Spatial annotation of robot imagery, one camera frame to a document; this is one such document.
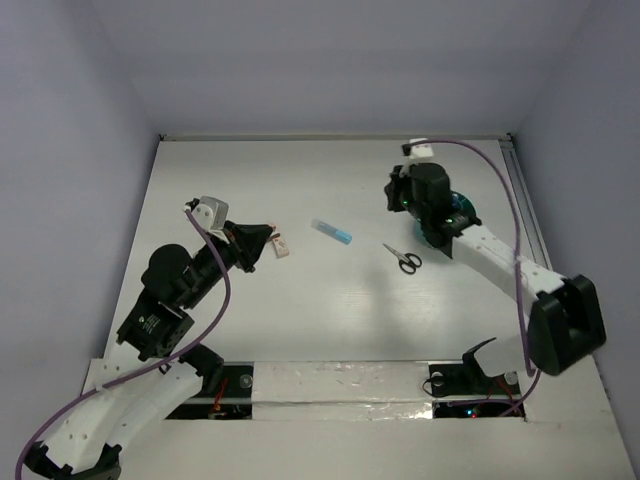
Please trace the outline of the black handled scissors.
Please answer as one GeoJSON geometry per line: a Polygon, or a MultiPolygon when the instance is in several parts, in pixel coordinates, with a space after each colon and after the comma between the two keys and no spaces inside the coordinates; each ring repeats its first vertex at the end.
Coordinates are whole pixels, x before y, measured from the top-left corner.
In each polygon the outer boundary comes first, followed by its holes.
{"type": "Polygon", "coordinates": [[[423,262],[418,255],[400,252],[386,243],[383,243],[383,246],[397,258],[398,266],[403,273],[413,275],[422,267],[423,262]]]}

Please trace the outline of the blue highlighter marker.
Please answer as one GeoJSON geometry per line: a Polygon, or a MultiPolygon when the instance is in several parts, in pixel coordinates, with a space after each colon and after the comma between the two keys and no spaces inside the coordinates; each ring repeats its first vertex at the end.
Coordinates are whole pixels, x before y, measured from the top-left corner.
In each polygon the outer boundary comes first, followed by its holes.
{"type": "Polygon", "coordinates": [[[337,228],[334,227],[324,221],[321,221],[319,219],[314,219],[311,222],[311,226],[318,230],[319,232],[331,237],[332,239],[344,244],[344,245],[349,245],[352,241],[352,235],[337,228]]]}

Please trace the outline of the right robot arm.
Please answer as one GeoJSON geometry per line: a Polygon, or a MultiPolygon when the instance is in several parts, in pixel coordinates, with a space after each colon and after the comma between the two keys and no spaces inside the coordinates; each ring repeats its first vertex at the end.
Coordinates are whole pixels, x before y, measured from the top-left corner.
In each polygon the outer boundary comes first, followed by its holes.
{"type": "Polygon", "coordinates": [[[397,165],[384,192],[387,208],[408,212],[426,242],[479,273],[516,304],[521,366],[558,376],[607,339],[598,294],[584,275],[573,278],[522,256],[470,212],[455,207],[450,179],[436,163],[397,165]]]}

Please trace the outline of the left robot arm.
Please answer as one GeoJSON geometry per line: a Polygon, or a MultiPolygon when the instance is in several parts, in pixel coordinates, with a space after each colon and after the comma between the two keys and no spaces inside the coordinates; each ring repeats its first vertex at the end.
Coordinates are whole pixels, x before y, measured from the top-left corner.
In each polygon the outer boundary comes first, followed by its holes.
{"type": "Polygon", "coordinates": [[[203,247],[190,254],[166,244],[151,255],[143,289],[99,362],[94,385],[48,419],[20,453],[15,478],[25,469],[45,479],[117,479],[121,458],[184,400],[215,392],[224,361],[203,345],[222,319],[188,344],[190,311],[229,272],[251,273],[272,238],[269,224],[231,221],[218,230],[194,227],[203,247]]]}

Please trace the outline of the teal round organizer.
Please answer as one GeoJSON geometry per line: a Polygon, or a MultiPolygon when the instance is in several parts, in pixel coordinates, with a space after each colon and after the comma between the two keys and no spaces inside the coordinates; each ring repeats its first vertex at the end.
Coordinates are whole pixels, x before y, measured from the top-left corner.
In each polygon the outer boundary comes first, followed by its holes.
{"type": "MultiPolygon", "coordinates": [[[[460,192],[452,192],[452,206],[457,212],[471,216],[477,215],[475,206],[472,201],[460,192]]],[[[428,248],[432,248],[432,246],[425,239],[422,233],[421,224],[418,220],[414,222],[413,236],[419,243],[426,245],[428,248]]]]}

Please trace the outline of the white staple box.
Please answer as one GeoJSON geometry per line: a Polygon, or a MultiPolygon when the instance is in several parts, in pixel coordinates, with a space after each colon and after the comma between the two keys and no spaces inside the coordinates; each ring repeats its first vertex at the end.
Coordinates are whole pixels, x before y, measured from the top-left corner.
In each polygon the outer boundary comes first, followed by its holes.
{"type": "Polygon", "coordinates": [[[272,243],[274,246],[276,257],[278,259],[282,259],[290,255],[290,250],[283,237],[279,236],[277,238],[274,238],[272,240],[272,243]]]}

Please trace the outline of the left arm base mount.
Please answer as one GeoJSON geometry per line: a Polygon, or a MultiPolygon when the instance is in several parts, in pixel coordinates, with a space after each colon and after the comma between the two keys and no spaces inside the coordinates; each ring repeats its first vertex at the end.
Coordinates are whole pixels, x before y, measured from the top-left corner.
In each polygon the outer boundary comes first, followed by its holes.
{"type": "Polygon", "coordinates": [[[196,368],[200,391],[177,406],[167,420],[250,420],[254,383],[253,363],[226,363],[204,345],[179,358],[196,368]]]}

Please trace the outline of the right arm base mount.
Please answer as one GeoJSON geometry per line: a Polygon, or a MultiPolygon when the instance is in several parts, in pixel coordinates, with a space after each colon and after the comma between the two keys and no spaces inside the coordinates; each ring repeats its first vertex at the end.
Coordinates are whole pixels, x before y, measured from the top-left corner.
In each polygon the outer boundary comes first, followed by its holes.
{"type": "Polygon", "coordinates": [[[421,388],[433,400],[434,418],[525,418],[524,407],[518,406],[521,396],[518,378],[509,384],[506,374],[489,377],[476,359],[476,353],[495,340],[493,337],[470,348],[459,362],[429,365],[421,388]]]}

